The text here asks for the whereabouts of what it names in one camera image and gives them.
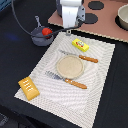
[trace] fork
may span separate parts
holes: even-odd
[[[67,79],[67,78],[66,78],[66,79],[65,79],[65,78],[62,78],[62,77],[60,77],[60,76],[54,74],[53,72],[46,71],[46,72],[45,72],[45,75],[49,76],[49,77],[52,78],[52,79],[63,80],[63,81],[65,81],[66,83],[69,83],[69,84],[71,84],[71,85],[77,86],[77,87],[82,88],[82,89],[87,89],[87,86],[86,86],[86,85],[81,84],[81,83],[78,83],[78,82],[75,82],[75,81],[70,80],[70,79]]]

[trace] yellow block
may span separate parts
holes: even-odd
[[[87,44],[85,44],[84,42],[82,42],[81,40],[77,38],[72,41],[72,45],[74,45],[75,47],[77,47],[83,52],[86,52],[89,49],[89,46]]]
[[[35,98],[40,94],[30,77],[26,77],[21,81],[19,81],[18,83],[28,100],[32,100],[33,98]]]

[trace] black table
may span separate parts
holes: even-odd
[[[61,29],[48,24],[56,10],[56,0],[16,0],[15,11],[22,26],[31,32],[37,27],[35,16],[53,31]],[[100,99],[93,128],[128,127],[128,44],[86,33],[72,31],[86,38],[116,44]],[[11,7],[0,12],[0,105],[53,128],[79,128],[60,117],[14,98],[18,81],[29,76],[49,46],[38,47],[16,23]]]

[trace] white placemat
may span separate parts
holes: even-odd
[[[71,43],[76,38],[89,45],[87,52],[82,52],[72,46]],[[40,91],[40,95],[28,101],[23,91],[19,89],[15,97],[82,128],[92,128],[114,48],[114,44],[76,35],[69,37],[64,32],[60,32],[30,74],[31,79]],[[84,74],[75,79],[75,81],[85,84],[87,89],[80,89],[45,75],[46,71],[52,71],[58,75],[56,63],[61,57],[65,56],[58,51],[59,49],[99,60],[98,63],[83,60]]]

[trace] knife handle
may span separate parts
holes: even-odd
[[[66,82],[66,83],[69,83],[69,84],[71,84],[71,85],[77,86],[77,87],[79,87],[79,88],[82,88],[82,89],[87,89],[87,86],[86,86],[86,85],[81,84],[81,83],[78,83],[78,82],[75,82],[75,81],[73,81],[73,80],[65,79],[65,82]]]
[[[98,62],[97,59],[86,57],[86,56],[82,56],[82,55],[79,55],[79,58],[81,58],[83,60],[91,61],[91,62],[94,62],[94,63],[97,63]]]

